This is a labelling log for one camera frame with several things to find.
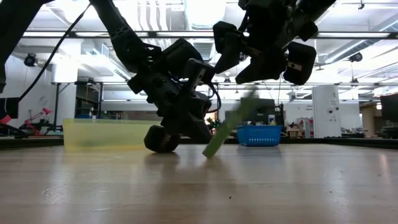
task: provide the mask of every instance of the blue plastic basket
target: blue plastic basket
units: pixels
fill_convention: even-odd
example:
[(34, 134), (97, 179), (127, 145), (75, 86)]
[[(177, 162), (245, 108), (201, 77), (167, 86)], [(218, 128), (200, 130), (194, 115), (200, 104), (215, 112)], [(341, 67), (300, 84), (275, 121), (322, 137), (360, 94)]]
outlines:
[(238, 141), (244, 146), (277, 146), (282, 126), (240, 126)]

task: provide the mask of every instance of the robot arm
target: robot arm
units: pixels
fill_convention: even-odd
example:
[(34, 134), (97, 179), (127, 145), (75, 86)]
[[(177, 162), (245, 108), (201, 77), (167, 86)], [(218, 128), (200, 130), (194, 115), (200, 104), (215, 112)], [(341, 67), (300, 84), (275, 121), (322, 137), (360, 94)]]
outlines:
[(318, 32), (314, 22), (335, 1), (239, 0), (246, 11), (240, 28), (225, 22), (213, 27), (216, 50), (222, 54), (216, 73), (237, 65), (239, 55), (244, 54), (251, 57), (251, 63), (236, 77), (238, 84), (279, 79), (284, 72), (285, 80), (303, 85), (310, 78), (317, 53), (313, 47), (292, 41), (297, 36), (303, 41), (314, 36)]
[(90, 0), (90, 3), (108, 30), (116, 55), (130, 72), (136, 73), (127, 83), (130, 89), (135, 94), (144, 91), (147, 102), (155, 104), (157, 115), (163, 117), (163, 127), (149, 130), (146, 146), (153, 151), (172, 150), (176, 145), (168, 142), (177, 141), (180, 134), (208, 143), (211, 134), (204, 117), (211, 101), (195, 89), (200, 81), (211, 85), (213, 67), (203, 62), (199, 52), (184, 39), (164, 51), (144, 43), (112, 0)]

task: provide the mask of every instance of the yellow plastic bin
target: yellow plastic bin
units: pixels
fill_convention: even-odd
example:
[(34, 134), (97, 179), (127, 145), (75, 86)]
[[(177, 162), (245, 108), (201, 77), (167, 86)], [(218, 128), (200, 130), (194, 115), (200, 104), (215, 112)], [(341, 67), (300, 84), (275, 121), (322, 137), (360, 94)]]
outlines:
[(160, 121), (108, 119), (65, 119), (63, 139), (66, 151), (145, 149), (144, 138)]

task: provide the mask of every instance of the table surface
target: table surface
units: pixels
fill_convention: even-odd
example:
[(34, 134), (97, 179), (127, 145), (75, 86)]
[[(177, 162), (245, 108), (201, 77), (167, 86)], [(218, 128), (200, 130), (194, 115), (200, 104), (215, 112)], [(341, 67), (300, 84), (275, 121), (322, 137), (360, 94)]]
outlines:
[(0, 222), (397, 223), (398, 151), (203, 148), (0, 151)]

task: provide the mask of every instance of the green plastic piece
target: green plastic piece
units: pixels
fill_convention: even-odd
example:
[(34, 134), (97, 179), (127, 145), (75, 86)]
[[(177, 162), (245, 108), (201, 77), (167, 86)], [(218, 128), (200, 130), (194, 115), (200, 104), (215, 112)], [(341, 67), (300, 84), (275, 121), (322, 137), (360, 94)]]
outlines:
[(241, 104), (231, 113), (231, 116), (226, 119), (220, 127), (217, 129), (216, 134), (213, 139), (209, 142), (205, 150), (202, 152), (207, 158), (213, 157), (220, 147), (228, 138), (229, 132), (235, 129), (239, 123), (247, 116), (249, 116), (250, 111), (256, 107), (256, 102), (253, 100), (255, 98), (256, 89), (250, 90), (250, 92), (241, 100)]

